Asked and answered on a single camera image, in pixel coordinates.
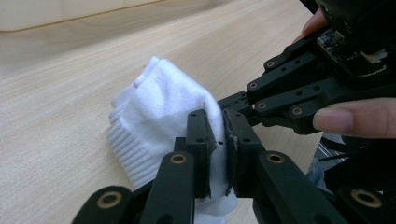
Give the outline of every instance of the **white sock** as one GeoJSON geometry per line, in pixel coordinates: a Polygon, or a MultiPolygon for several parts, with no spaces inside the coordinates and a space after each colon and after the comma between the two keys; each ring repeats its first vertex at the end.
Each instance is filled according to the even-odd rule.
{"type": "MultiPolygon", "coordinates": [[[[165,59],[153,57],[143,74],[111,104],[108,141],[137,188],[155,177],[163,156],[173,151],[175,138],[186,136],[190,112],[204,109],[216,140],[225,142],[217,101],[165,59]]],[[[195,223],[225,223],[225,215],[236,207],[233,193],[224,196],[226,148],[219,143],[211,156],[210,188],[211,199],[196,200],[195,223]]]]}

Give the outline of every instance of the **human finger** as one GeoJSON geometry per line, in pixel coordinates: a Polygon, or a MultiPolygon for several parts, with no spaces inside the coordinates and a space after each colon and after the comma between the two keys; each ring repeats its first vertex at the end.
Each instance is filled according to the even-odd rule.
{"type": "Polygon", "coordinates": [[[396,138],[396,99],[377,98],[330,105],[314,116],[326,133],[362,138],[396,138]]]}
{"type": "Polygon", "coordinates": [[[299,41],[300,39],[306,37],[314,33],[317,30],[325,27],[327,25],[326,18],[323,15],[323,12],[318,9],[317,12],[306,22],[301,34],[294,40],[293,43],[299,41]]]}

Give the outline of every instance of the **black plastic part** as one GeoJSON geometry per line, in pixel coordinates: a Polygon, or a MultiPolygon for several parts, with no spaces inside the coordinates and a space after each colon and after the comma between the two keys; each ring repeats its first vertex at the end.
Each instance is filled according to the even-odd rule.
{"type": "Polygon", "coordinates": [[[256,111],[251,106],[247,93],[244,91],[240,91],[220,100],[219,106],[221,110],[231,109],[243,114],[251,126],[255,126],[260,123],[256,115],[256,111]]]}
{"type": "Polygon", "coordinates": [[[311,65],[315,59],[313,54],[307,52],[291,61],[282,63],[281,66],[272,70],[271,73],[249,82],[247,91],[251,94],[262,94],[285,81],[289,81],[291,78],[307,73],[309,69],[312,69],[313,66],[311,65]]]}
{"type": "Polygon", "coordinates": [[[281,109],[289,108],[291,105],[309,101],[320,95],[322,92],[336,89],[337,87],[339,87],[339,85],[335,79],[329,77],[292,91],[286,91],[278,95],[262,99],[256,103],[255,108],[259,116],[269,116],[281,109]]]}
{"type": "Polygon", "coordinates": [[[259,185],[256,176],[258,155],[265,149],[243,114],[223,111],[227,136],[227,174],[229,186],[239,198],[252,198],[259,185]]]}
{"type": "Polygon", "coordinates": [[[210,197],[209,174],[210,155],[216,149],[217,143],[212,133],[206,112],[196,110],[188,115],[185,151],[195,159],[194,196],[196,198],[210,197]]]}
{"type": "Polygon", "coordinates": [[[96,191],[79,210],[73,224],[138,223],[152,181],[131,192],[110,186],[96,191]]]}
{"type": "Polygon", "coordinates": [[[336,205],[349,223],[394,224],[396,207],[380,193],[364,186],[343,186],[336,205]]]}
{"type": "Polygon", "coordinates": [[[188,152],[163,157],[140,224],[193,223],[194,158],[188,152]]]}
{"type": "Polygon", "coordinates": [[[258,177],[281,223],[347,223],[288,156],[267,151],[259,160],[258,177]]]}
{"type": "Polygon", "coordinates": [[[374,54],[395,49],[396,1],[394,0],[317,0],[332,28],[340,32],[357,51],[374,54]]]}

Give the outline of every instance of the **black cable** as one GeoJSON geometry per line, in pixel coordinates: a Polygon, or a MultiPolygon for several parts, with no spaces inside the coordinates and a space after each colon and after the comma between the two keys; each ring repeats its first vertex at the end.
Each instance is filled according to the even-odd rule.
{"type": "Polygon", "coordinates": [[[345,157],[350,157],[350,156],[353,156],[355,154],[356,154],[356,152],[344,153],[344,154],[341,154],[341,155],[336,155],[336,156],[322,158],[322,159],[319,159],[319,161],[331,161],[331,160],[341,159],[341,158],[345,158],[345,157]]]}
{"type": "Polygon", "coordinates": [[[354,152],[360,151],[359,148],[349,147],[347,145],[334,142],[334,141],[329,140],[329,139],[324,138],[324,137],[322,137],[320,139],[320,143],[323,146],[325,146],[327,149],[331,149],[331,150],[342,152],[342,153],[354,153],[354,152]]]}

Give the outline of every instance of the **light wood surface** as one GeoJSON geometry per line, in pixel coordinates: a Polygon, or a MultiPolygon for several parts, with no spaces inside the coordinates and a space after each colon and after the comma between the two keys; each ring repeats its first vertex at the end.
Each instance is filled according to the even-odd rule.
{"type": "MultiPolygon", "coordinates": [[[[166,0],[0,33],[0,223],[70,223],[98,189],[132,188],[106,141],[114,95],[153,55],[222,99],[301,32],[296,0],[166,0]]],[[[257,127],[306,171],[320,134],[257,127]]],[[[240,200],[228,223],[256,223],[240,200]]]]}

